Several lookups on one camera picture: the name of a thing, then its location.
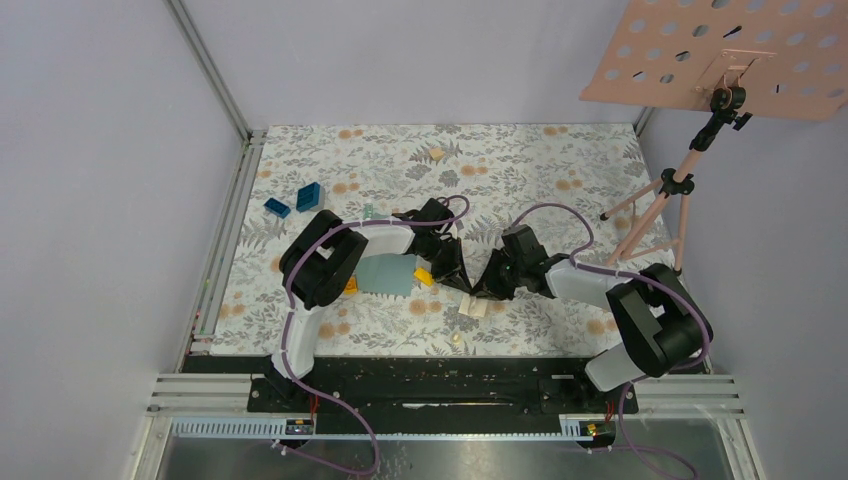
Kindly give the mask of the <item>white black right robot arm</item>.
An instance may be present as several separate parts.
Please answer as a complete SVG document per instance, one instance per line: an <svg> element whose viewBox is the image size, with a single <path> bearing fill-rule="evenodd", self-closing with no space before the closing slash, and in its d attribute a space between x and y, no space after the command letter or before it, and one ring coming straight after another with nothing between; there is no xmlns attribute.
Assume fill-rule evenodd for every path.
<svg viewBox="0 0 848 480"><path fill-rule="evenodd" d="M668 266L639 272L580 263L565 253L550 255L533 230L505 230L491 253L474 297L511 300L519 288L551 299L574 300L608 310L621 341L588 361L586 377L573 386L575 402L597 412L613 390L642 377L658 378L680 367L713 339L712 328Z"/></svg>

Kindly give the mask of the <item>tan lined letter paper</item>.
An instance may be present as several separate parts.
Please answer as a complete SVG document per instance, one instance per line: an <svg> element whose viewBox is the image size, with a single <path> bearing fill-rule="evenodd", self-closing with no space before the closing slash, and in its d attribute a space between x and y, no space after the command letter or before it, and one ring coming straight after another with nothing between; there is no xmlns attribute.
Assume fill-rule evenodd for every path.
<svg viewBox="0 0 848 480"><path fill-rule="evenodd" d="M472 318L483 318L486 316L489 301L464 294L460 301L458 312Z"/></svg>

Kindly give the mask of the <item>teal paper envelope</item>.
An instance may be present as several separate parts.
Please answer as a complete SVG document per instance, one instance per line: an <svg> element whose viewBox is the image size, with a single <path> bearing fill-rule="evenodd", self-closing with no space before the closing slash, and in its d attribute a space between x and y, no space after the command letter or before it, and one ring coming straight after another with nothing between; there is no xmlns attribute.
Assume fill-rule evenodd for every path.
<svg viewBox="0 0 848 480"><path fill-rule="evenodd" d="M360 221L354 231L367 245L355 270L357 286L365 293L409 296L416 259L408 255L414 232L400 220Z"/></svg>

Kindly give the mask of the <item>green white glue stick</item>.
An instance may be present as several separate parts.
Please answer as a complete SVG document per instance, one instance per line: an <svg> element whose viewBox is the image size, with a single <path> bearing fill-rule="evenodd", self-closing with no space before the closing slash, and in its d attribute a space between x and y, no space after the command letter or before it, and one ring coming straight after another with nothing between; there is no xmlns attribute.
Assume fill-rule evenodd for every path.
<svg viewBox="0 0 848 480"><path fill-rule="evenodd" d="M374 207L371 203L364 205L362 218L364 220L372 220L374 218Z"/></svg>

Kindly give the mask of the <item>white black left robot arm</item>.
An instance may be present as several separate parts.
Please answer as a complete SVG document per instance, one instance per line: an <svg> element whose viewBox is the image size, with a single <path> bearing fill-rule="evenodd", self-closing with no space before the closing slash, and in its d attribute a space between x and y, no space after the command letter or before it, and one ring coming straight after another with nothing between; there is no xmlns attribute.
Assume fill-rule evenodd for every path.
<svg viewBox="0 0 848 480"><path fill-rule="evenodd" d="M288 247L279 269L289 307L265 374L282 408L296 411L309 401L311 387L304 377L314 366L323 310L342 296L361 260L411 255L430 264L436 283L471 290L461 241L451 233L468 211L456 214L449 202L431 198L419 209L347 223L321 210Z"/></svg>

